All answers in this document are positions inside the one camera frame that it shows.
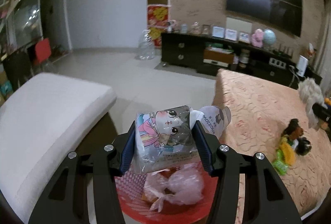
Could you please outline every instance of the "floor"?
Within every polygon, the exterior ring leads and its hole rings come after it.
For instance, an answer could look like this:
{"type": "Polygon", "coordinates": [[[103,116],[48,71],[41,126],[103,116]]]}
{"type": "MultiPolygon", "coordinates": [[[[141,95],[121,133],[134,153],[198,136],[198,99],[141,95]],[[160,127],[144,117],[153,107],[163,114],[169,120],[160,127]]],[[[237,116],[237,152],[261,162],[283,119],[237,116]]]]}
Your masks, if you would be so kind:
{"type": "Polygon", "coordinates": [[[117,94],[110,109],[119,134],[127,132],[137,113],[189,105],[199,109],[211,105],[215,78],[198,76],[183,67],[162,67],[161,56],[135,59],[133,52],[107,49],[79,50],[55,63],[62,75],[111,86],[117,94]]]}

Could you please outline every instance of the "white fur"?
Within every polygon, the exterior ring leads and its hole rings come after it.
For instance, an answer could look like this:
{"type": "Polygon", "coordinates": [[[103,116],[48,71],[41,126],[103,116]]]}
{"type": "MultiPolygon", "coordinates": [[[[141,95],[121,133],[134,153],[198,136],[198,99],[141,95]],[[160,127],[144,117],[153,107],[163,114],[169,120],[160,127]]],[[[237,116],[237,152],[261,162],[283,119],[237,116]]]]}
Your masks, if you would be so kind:
{"type": "Polygon", "coordinates": [[[306,104],[306,114],[308,117],[309,128],[319,128],[318,118],[315,116],[312,106],[314,103],[324,105],[324,97],[321,88],[315,83],[312,78],[307,78],[305,81],[299,83],[298,93],[300,100],[306,104]]]}

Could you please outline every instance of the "curtain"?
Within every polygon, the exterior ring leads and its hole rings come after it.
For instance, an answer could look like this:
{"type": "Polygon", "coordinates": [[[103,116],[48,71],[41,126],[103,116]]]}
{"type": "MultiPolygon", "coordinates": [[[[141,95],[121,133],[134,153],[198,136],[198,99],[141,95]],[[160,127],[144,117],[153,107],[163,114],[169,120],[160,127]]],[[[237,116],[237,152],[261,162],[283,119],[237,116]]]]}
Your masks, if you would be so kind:
{"type": "Polygon", "coordinates": [[[314,69],[322,77],[320,87],[326,93],[331,87],[331,0],[325,5],[325,28],[322,43],[317,52],[314,69]]]}

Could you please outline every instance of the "blue globe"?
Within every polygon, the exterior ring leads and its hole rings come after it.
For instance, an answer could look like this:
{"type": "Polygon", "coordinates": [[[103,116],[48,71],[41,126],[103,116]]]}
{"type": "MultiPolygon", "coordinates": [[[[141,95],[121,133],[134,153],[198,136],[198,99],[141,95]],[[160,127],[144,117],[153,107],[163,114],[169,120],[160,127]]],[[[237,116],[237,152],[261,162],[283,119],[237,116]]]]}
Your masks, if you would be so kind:
{"type": "Polygon", "coordinates": [[[273,31],[266,29],[263,34],[263,44],[272,46],[276,42],[276,35],[273,31]]]}

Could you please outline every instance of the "doorway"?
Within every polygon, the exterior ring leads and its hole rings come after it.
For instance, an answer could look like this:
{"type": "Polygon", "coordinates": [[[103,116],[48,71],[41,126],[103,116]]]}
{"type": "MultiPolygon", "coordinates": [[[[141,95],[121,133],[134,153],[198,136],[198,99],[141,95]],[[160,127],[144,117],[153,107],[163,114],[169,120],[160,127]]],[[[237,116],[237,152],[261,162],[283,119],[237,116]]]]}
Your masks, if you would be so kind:
{"type": "Polygon", "coordinates": [[[64,0],[40,0],[40,16],[43,36],[51,48],[69,51],[64,0]]]}

